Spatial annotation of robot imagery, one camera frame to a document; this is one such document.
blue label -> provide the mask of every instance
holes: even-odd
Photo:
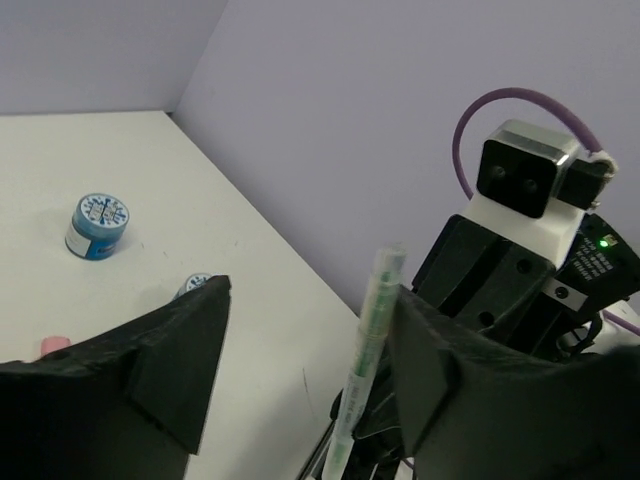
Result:
[[[117,241],[98,242],[93,241],[87,250],[85,258],[87,260],[102,260],[113,254]]]

blue jar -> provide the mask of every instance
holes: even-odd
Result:
[[[103,260],[113,255],[128,223],[124,203],[111,195],[91,193],[78,202],[65,243],[78,257]]]
[[[185,280],[185,282],[180,287],[180,290],[178,290],[178,293],[176,293],[173,299],[175,300],[176,298],[181,297],[185,293],[190,292],[191,290],[195,290],[198,287],[201,287],[212,276],[213,275],[211,275],[210,273],[194,273],[193,275],[191,275],[189,278]]]

white table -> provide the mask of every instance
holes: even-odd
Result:
[[[294,478],[327,425],[356,318],[161,112],[0,118],[0,361],[40,339],[79,342],[227,274],[232,306],[189,480]],[[102,262],[73,256],[78,199],[123,200],[131,222]]]

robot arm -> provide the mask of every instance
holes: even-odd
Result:
[[[391,480],[405,457],[419,478],[640,478],[640,350],[582,354],[640,259],[586,213],[610,170],[579,154],[517,121],[485,142],[479,193],[401,291],[346,479]],[[300,479],[322,478],[328,436]]]

purple wall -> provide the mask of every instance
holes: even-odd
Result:
[[[602,213],[640,245],[640,3],[230,0],[175,119],[320,275],[359,305],[374,251],[417,269],[465,203],[450,165],[462,111],[503,86],[556,97],[619,159]],[[486,108],[464,137],[518,117]]]
[[[0,2],[0,114],[173,110],[226,0]]]

